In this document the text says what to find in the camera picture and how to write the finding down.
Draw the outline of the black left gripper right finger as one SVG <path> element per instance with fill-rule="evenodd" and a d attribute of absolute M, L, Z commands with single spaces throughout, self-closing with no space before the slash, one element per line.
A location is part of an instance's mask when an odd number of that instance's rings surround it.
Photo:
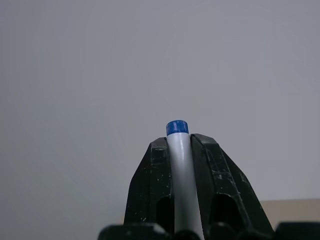
<path fill-rule="evenodd" d="M 205 237 L 272 237 L 274 230 L 248 178 L 211 137 L 191 135 Z"/>

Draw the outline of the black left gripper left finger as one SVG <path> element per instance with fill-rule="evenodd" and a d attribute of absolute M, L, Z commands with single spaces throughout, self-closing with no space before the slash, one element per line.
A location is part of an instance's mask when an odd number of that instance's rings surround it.
<path fill-rule="evenodd" d="M 124 222 L 151 223 L 175 232 L 175 202 L 167 139 L 152 141 L 129 185 Z"/>

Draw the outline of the white marker with blue end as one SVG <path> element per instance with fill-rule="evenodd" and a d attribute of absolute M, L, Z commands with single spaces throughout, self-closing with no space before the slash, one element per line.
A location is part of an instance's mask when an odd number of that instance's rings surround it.
<path fill-rule="evenodd" d="M 174 194 L 174 231 L 189 230 L 203 240 L 188 124 L 174 120 L 166 125 Z"/>

